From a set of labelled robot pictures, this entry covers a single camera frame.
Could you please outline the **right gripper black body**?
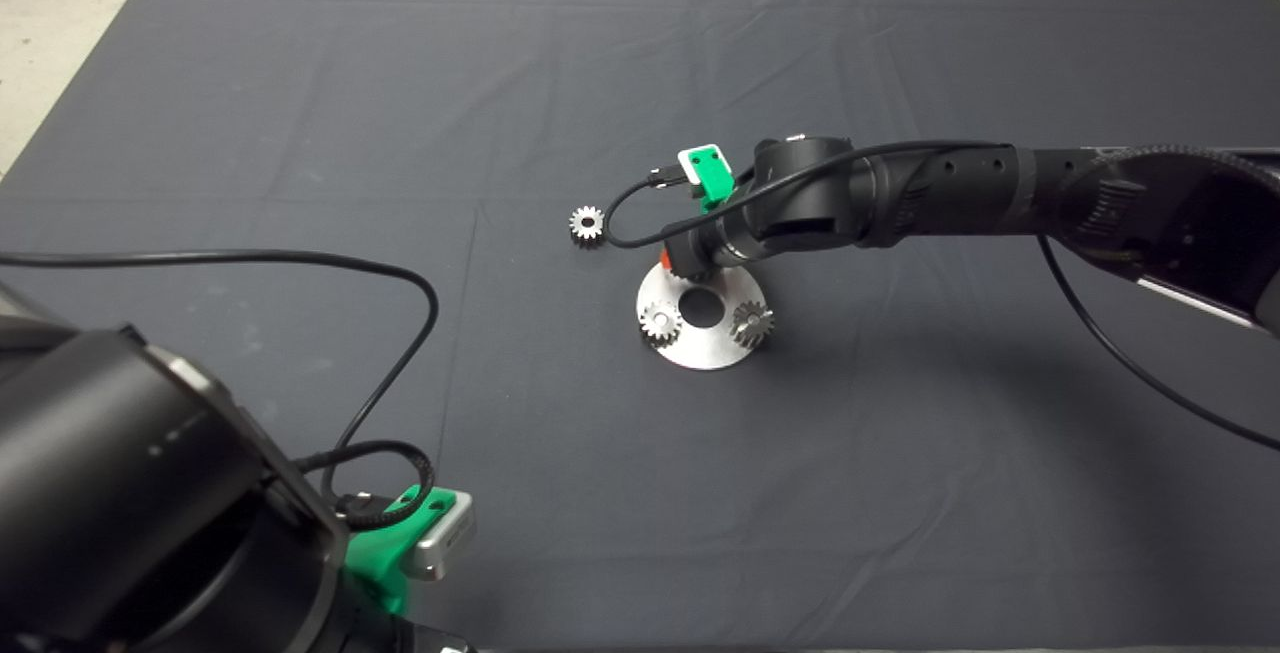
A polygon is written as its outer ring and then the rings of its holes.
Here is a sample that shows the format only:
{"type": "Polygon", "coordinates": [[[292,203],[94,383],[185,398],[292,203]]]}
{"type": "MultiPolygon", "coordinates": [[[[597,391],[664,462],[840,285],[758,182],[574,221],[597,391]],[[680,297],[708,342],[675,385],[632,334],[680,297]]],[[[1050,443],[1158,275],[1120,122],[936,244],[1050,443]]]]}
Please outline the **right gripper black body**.
{"type": "Polygon", "coordinates": [[[701,280],[722,270],[742,266],[719,222],[701,223],[677,232],[666,228],[666,248],[673,265],[672,275],[684,280],[701,280]]]}

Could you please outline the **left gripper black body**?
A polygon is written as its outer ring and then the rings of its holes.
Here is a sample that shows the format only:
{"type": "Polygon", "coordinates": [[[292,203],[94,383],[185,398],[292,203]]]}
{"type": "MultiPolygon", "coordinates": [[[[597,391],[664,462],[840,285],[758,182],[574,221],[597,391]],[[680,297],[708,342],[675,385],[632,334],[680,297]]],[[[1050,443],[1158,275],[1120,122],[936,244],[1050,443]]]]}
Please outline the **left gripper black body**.
{"type": "Polygon", "coordinates": [[[402,618],[399,650],[413,653],[471,653],[476,649],[463,638],[428,625],[402,618]]]}

